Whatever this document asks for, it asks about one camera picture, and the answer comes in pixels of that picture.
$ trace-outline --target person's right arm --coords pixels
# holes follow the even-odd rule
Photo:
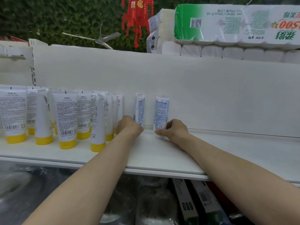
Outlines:
[[[268,170],[191,134],[182,121],[168,122],[168,137],[189,153],[210,180],[256,225],[300,224],[300,189]]]

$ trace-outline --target blue and white tube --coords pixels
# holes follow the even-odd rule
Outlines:
[[[144,122],[144,106],[145,95],[143,93],[137,93],[135,98],[135,107],[133,112],[133,119],[135,122],[143,127]]]
[[[156,129],[167,128],[169,101],[169,98],[156,96],[153,131]],[[159,139],[164,138],[164,136],[159,136],[157,134],[155,134],[155,137]]]

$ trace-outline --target person's left hand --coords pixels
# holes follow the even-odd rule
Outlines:
[[[144,131],[144,128],[137,124],[132,117],[124,115],[123,118],[118,121],[116,130],[117,134],[119,134],[121,131],[126,131],[133,134],[134,137],[138,137]]]

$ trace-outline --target ceiling fan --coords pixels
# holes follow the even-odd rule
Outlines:
[[[83,36],[80,36],[80,35],[72,35],[72,34],[68,34],[68,33],[65,33],[65,32],[63,32],[63,34],[65,34],[65,35],[70,35],[70,36],[74,36],[74,37],[78,37],[78,38],[81,38],[81,39],[87,39],[87,40],[95,41],[96,43],[105,46],[107,49],[113,50],[113,48],[112,48],[111,46],[109,46],[109,45],[107,44],[107,42],[108,42],[109,40],[111,40],[111,39],[114,39],[114,38],[120,36],[121,34],[120,34],[119,32],[115,32],[115,33],[113,33],[113,34],[111,34],[111,35],[102,37],[102,35],[101,35],[101,26],[102,26],[102,24],[103,24],[103,23],[101,22],[101,25],[100,25],[100,34],[99,34],[98,39],[91,39],[91,38],[83,37]]]

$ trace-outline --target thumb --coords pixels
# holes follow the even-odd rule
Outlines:
[[[165,130],[165,129],[157,129],[157,130],[155,130],[155,133],[157,134],[157,135],[160,135],[160,136],[166,136],[167,137],[167,135],[168,135],[168,130]]]

